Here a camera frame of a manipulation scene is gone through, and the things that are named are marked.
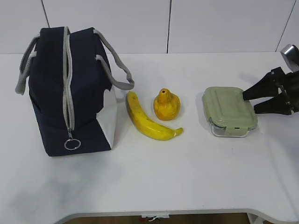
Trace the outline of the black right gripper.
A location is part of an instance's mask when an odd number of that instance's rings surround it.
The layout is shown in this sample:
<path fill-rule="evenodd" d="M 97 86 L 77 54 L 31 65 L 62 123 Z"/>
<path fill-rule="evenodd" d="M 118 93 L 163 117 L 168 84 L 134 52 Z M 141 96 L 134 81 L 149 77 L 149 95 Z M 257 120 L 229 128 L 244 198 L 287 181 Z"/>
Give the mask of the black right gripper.
<path fill-rule="evenodd" d="M 292 111 L 299 111 L 299 72 L 285 74 L 281 67 L 272 69 L 242 95 L 244 100 L 273 97 L 255 105 L 256 114 L 291 115 Z"/>

